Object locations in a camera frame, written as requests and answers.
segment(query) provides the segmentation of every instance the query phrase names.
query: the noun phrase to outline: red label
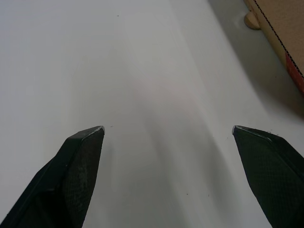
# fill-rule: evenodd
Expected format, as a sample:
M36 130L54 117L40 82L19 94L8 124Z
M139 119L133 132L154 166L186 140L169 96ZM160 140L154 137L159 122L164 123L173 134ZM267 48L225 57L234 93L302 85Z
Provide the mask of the red label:
M304 95L304 78L300 74L300 72L296 69L294 63L291 61L287 52L285 52L286 56L286 67L290 77L293 79L294 83L300 90L300 92Z

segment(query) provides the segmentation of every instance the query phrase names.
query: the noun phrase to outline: white table surface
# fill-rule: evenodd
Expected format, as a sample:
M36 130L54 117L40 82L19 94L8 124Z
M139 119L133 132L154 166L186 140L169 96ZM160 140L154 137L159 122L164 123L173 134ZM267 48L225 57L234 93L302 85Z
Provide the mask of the white table surface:
M231 130L302 155L304 104L241 0L3 0L0 220L70 135L105 126L85 228L269 228Z

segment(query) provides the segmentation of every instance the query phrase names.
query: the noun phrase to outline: cardboard box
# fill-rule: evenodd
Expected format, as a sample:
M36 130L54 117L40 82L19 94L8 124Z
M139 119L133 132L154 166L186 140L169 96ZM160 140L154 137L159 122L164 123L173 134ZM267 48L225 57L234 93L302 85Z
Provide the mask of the cardboard box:
M244 0L304 95L304 0Z

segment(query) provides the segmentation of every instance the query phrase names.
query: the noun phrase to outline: white surface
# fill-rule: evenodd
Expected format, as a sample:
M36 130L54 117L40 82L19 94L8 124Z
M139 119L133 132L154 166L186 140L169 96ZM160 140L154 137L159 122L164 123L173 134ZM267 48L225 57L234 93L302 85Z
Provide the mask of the white surface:
M104 125L84 227L270 227L233 125L299 152L303 100L233 0L0 3L0 218L68 136Z

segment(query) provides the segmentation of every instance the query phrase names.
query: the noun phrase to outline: textured black surface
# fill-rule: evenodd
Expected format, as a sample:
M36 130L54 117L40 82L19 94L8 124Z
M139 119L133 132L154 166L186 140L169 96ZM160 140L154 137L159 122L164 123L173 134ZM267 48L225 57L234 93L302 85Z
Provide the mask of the textured black surface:
M37 172L0 228L80 228L97 177L102 127L67 138L56 156Z
M101 151L100 134L92 134L84 140L63 181L66 208L75 228L82 227L95 187Z
M234 129L248 183L274 228L304 227L304 159L283 138Z

